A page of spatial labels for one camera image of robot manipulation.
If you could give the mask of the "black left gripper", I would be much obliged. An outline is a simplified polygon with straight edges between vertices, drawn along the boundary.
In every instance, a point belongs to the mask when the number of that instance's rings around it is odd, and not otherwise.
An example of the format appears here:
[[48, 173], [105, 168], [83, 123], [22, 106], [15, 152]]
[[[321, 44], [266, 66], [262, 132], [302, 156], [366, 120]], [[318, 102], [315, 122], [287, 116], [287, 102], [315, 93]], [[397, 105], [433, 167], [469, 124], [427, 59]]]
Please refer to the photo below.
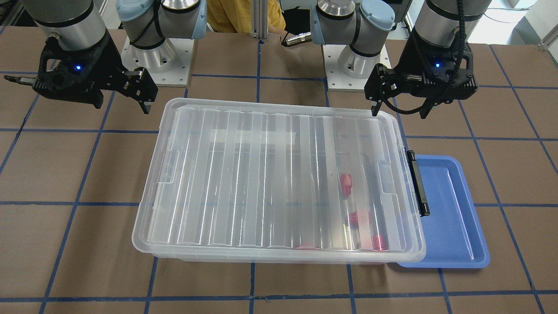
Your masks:
[[[373, 68], [365, 84], [365, 97], [373, 102], [374, 117], [385, 105], [395, 113], [418, 113], [426, 119], [433, 107], [468, 99], [477, 89], [473, 54], [465, 33], [457, 32], [448, 47], [441, 47], [412, 32], [393, 69], [383, 64]], [[397, 109], [389, 100], [402, 93], [424, 98], [424, 103], [416, 109]]]

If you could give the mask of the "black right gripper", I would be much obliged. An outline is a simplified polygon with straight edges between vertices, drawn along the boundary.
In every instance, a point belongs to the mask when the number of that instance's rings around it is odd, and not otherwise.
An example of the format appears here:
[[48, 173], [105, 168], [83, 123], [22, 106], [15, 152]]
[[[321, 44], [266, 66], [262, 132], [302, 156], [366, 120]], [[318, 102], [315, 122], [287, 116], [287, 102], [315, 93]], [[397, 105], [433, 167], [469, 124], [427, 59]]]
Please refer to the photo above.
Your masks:
[[65, 51], [60, 38], [52, 34], [40, 55], [36, 77], [14, 77], [6, 80], [27, 85], [42, 97], [56, 101], [78, 102], [100, 109], [103, 91], [115, 91], [138, 102], [148, 115], [158, 87], [142, 66], [128, 70], [108, 32], [90, 48]]

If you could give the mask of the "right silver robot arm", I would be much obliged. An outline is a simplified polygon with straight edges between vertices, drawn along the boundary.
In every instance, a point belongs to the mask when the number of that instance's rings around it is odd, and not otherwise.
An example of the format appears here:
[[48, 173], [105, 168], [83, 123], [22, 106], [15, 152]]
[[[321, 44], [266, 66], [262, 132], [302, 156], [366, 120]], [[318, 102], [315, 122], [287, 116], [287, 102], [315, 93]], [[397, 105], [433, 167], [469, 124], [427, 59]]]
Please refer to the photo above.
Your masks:
[[205, 0], [118, 0], [136, 67], [123, 64], [119, 50], [92, 0], [24, 0], [23, 6], [47, 35], [36, 77], [5, 75], [42, 97], [100, 109], [103, 91], [115, 91], [151, 110], [158, 87], [151, 74], [178, 58], [172, 38], [200, 39], [207, 29]]

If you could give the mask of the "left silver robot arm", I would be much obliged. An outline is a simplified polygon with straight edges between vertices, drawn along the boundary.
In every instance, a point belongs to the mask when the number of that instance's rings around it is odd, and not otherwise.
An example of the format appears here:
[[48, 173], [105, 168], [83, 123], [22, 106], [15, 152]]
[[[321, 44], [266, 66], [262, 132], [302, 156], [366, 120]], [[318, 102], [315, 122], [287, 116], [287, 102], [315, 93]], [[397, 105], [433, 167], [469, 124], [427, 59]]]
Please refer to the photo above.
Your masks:
[[382, 0], [319, 0], [310, 11], [310, 30], [315, 44], [345, 46], [338, 64], [366, 80], [373, 116], [387, 106], [426, 119], [433, 107], [478, 90], [468, 37], [489, 6], [488, 0], [425, 0], [392, 69], [377, 61], [396, 24], [393, 8]]

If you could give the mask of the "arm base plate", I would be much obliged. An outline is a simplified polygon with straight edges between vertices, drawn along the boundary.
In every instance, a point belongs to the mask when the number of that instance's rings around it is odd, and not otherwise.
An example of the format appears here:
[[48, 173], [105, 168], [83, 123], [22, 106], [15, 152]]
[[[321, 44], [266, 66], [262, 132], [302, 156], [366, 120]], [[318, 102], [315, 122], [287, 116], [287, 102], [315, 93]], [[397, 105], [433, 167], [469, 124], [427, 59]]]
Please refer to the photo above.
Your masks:
[[362, 92], [377, 64], [391, 67], [385, 46], [372, 57], [358, 55], [343, 44], [327, 44], [322, 48], [329, 91]]
[[142, 50], [132, 46], [127, 38], [120, 57], [129, 70], [146, 68], [158, 87], [187, 87], [194, 44], [192, 39], [166, 38], [159, 47]]

